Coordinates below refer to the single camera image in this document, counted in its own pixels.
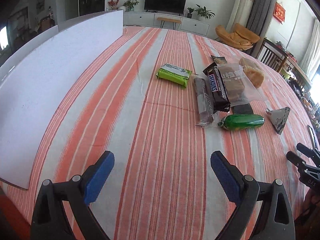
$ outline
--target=gray curtain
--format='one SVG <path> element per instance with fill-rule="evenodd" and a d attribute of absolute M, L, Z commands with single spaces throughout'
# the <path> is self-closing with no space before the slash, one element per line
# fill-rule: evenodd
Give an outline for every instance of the gray curtain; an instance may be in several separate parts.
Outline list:
<path fill-rule="evenodd" d="M 254 0 L 252 10 L 248 19 L 247 29 L 255 34 L 261 34 L 271 0 Z"/>

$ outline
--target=white cabinet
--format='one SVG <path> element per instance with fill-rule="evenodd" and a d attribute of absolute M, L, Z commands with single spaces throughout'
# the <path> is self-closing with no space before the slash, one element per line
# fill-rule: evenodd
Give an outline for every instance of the white cabinet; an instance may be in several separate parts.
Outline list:
<path fill-rule="evenodd" d="M 185 18 L 182 16 L 176 16 L 164 13 L 151 13 L 151 12 L 125 12 L 123 16 L 124 25 L 139 25 L 147 27 L 157 27 L 160 28 L 161 21 L 158 18 L 170 18 L 180 20 L 181 24 L 176 24 L 176 30 L 196 33 L 202 36 L 208 35 L 209 24 L 200 22 L 197 20 Z M 172 22 L 164 22 L 163 28 L 173 29 Z"/>
<path fill-rule="evenodd" d="M 209 30 L 209 24 L 203 23 L 197 20 L 183 19 L 181 24 L 181 30 L 187 31 L 187 32 L 193 32 L 198 33 L 204 36 L 207 36 L 208 30 Z"/>
<path fill-rule="evenodd" d="M 129 14 L 124 13 L 123 14 L 123 25 L 129 24 Z"/>
<path fill-rule="evenodd" d="M 155 20 L 154 13 L 126 13 L 128 15 L 127 24 L 153 26 Z"/>

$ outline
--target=orange striped cloth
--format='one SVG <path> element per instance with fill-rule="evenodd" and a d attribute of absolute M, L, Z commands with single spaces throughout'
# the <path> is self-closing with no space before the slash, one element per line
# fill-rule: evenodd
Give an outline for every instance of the orange striped cloth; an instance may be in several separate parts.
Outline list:
<path fill-rule="evenodd" d="M 230 132 L 195 126 L 199 114 L 192 84 L 182 89 L 157 79 L 170 63 L 201 72 L 210 55 L 235 56 L 257 62 L 272 79 L 265 102 L 253 101 L 256 114 L 289 106 L 281 135 L 271 122 L 257 130 Z M 229 203 L 210 167 L 215 150 L 225 154 L 243 174 L 258 181 L 279 178 L 296 217 L 306 188 L 287 151 L 301 142 L 311 147 L 310 120 L 281 76 L 250 56 L 197 35 L 158 28 L 126 27 L 73 85 L 44 134 L 31 174 L 29 190 L 1 183 L 7 196 L 30 223 L 44 179 L 69 180 L 94 164 L 104 150 L 116 163 L 96 202 L 98 222 L 113 239 L 214 239 L 234 205 Z M 83 236 L 65 205 L 77 239 Z M 244 239 L 257 219 L 257 205 Z"/>

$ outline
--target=snack package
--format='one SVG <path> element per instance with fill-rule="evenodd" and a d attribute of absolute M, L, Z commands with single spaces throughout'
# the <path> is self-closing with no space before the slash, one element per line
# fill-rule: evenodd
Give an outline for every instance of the snack package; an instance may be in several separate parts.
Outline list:
<path fill-rule="evenodd" d="M 213 97 L 213 112 L 230 111 L 230 101 L 226 92 L 225 85 L 222 81 L 221 73 L 216 63 L 209 65 L 203 73 L 208 76 L 210 82 L 210 89 Z"/>
<path fill-rule="evenodd" d="M 245 105 L 253 100 L 264 101 L 244 74 L 242 66 L 235 63 L 218 65 L 231 106 Z"/>
<path fill-rule="evenodd" d="M 190 70 L 166 63 L 158 70 L 156 76 L 158 78 L 163 78 L 178 83 L 186 88 L 191 73 L 192 71 Z"/>
<path fill-rule="evenodd" d="M 273 94 L 272 80 L 266 74 L 265 70 L 262 67 L 260 67 L 257 63 L 253 62 L 252 60 L 249 60 L 244 57 L 239 59 L 239 64 L 244 68 L 244 73 L 248 76 L 251 83 L 258 89 L 258 92 L 260 93 L 260 95 L 262 97 L 264 96 L 264 93 L 263 93 L 263 91 L 261 91 L 261 89 L 262 90 L 269 90 L 271 92 L 271 94 Z M 263 81 L 261 80 L 261 77 L 260 77 L 260 81 L 259 81 L 259 78 L 255 78 L 255 77 L 250 78 L 249 76 L 250 76 L 251 69 L 255 69 L 256 71 L 262 73 L 264 76 Z"/>
<path fill-rule="evenodd" d="M 200 116 L 200 122 L 197 125 L 206 127 L 212 124 L 214 120 L 214 112 L 212 109 L 212 95 L 208 93 L 206 80 L 198 77 L 195 77 L 193 80 L 197 94 L 198 110 Z"/>
<path fill-rule="evenodd" d="M 285 107 L 273 111 L 267 109 L 266 113 L 268 114 L 270 121 L 275 127 L 277 134 L 280 135 L 284 129 L 285 123 L 288 120 L 290 107 Z"/>
<path fill-rule="evenodd" d="M 211 58 L 213 59 L 213 62 L 215 64 L 227 64 L 228 62 L 226 61 L 226 58 L 225 57 L 216 57 L 216 56 L 213 56 L 211 55 Z"/>
<path fill-rule="evenodd" d="M 256 129 L 264 124 L 264 118 L 258 114 L 230 114 L 218 122 L 218 126 L 227 130 Z"/>

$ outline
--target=curtain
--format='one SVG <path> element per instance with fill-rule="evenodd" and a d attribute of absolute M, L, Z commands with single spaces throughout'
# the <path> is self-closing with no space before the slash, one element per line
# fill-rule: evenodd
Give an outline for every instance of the curtain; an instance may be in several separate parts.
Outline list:
<path fill-rule="evenodd" d="M 301 69 L 311 80 L 320 65 L 320 22 L 315 20 L 311 41 L 302 60 Z"/>
<path fill-rule="evenodd" d="M 240 23 L 242 26 L 247 25 L 252 4 L 253 0 L 236 0 L 228 26 L 226 28 L 228 33 L 233 31 L 233 27 L 236 23 Z"/>
<path fill-rule="evenodd" d="M 248 19 L 247 29 L 255 34 L 261 34 L 271 0 L 254 0 L 252 10 Z"/>

